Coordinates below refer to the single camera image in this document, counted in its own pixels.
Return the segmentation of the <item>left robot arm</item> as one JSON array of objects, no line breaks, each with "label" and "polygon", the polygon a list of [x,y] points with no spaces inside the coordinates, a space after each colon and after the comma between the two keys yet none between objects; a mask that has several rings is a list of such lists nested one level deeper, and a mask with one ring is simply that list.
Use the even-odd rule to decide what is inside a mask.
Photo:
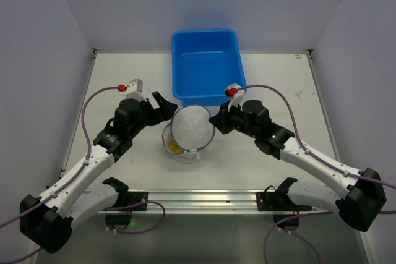
[{"label": "left robot arm", "polygon": [[87,187],[114,165],[133,144],[133,139],[147,126],[169,121],[178,106],[159,92],[152,96],[154,108],[139,91],[129,92],[105,128],[88,142],[86,154],[62,178],[34,197],[27,195],[20,203],[20,232],[48,253],[59,251],[79,223],[106,208],[124,207],[128,186],[109,178],[98,190],[84,194]]}]

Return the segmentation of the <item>yellow bra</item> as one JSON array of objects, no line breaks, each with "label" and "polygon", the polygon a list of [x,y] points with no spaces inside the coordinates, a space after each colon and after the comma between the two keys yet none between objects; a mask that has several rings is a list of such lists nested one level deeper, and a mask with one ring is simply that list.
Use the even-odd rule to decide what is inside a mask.
[{"label": "yellow bra", "polygon": [[182,154],[184,152],[184,150],[177,143],[175,143],[172,138],[168,140],[166,147],[169,152],[174,155]]}]

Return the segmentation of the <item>white mesh laundry bag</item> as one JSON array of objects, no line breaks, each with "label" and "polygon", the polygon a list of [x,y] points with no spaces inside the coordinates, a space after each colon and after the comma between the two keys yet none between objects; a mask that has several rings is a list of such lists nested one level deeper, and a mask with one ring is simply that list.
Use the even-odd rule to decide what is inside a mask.
[{"label": "white mesh laundry bag", "polygon": [[[215,127],[209,123],[210,118],[209,110],[203,106],[192,105],[178,109],[162,132],[162,143],[167,154],[179,163],[198,162],[201,151],[215,136]],[[170,138],[184,150],[182,154],[169,152],[166,144]]]}]

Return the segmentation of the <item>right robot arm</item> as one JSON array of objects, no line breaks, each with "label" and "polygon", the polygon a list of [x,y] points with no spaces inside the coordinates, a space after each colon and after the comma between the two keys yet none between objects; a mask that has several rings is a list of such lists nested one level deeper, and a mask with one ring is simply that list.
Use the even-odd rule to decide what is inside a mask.
[{"label": "right robot arm", "polygon": [[387,201],[377,171],[344,165],[298,140],[294,132],[271,120],[269,110],[259,100],[248,100],[242,106],[224,103],[209,123],[223,135],[235,130],[252,137],[264,154],[324,183],[323,188],[315,188],[296,179],[283,181],[277,192],[289,204],[331,211],[353,229],[366,232]]}]

